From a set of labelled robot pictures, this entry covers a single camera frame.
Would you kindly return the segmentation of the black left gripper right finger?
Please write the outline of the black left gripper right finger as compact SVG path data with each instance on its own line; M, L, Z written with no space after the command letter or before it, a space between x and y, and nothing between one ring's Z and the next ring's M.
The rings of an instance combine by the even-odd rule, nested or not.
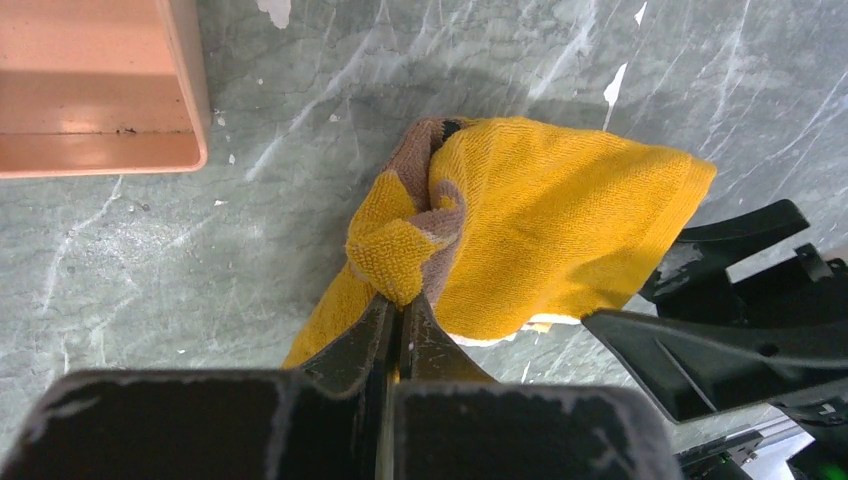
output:
M658 413L610 386L503 384L435 321L403 310L394 400L397 479L680 479Z

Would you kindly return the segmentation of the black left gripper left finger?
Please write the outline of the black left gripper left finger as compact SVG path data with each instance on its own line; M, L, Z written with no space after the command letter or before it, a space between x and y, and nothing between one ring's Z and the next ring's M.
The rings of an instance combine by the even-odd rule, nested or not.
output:
M35 404L5 479L376 479L398 312L374 298L291 370L82 370Z

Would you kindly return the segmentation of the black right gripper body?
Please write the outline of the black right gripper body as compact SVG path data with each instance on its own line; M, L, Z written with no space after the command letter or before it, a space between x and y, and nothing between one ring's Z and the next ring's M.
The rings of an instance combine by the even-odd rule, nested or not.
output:
M662 348L685 382L677 421L768 403L813 437L796 476L847 476L847 264L810 244L743 280L726 272L653 299L683 332Z

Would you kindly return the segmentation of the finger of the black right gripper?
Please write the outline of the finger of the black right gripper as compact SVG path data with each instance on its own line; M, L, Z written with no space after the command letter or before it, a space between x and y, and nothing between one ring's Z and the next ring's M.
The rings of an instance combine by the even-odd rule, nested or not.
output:
M584 326L681 424L752 405L847 394L847 325L743 328L599 310Z
M658 305L706 286L738 262L809 227L790 200L783 199L721 222L680 232L640 295Z

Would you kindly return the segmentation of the brown and yellow towel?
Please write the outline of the brown and yellow towel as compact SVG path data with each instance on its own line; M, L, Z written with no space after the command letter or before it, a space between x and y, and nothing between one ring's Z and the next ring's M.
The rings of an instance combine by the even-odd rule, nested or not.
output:
M621 308L715 174L689 153L603 131L523 117L422 119L355 212L345 264L284 364L340 337L376 294L400 307L424 295L464 345Z

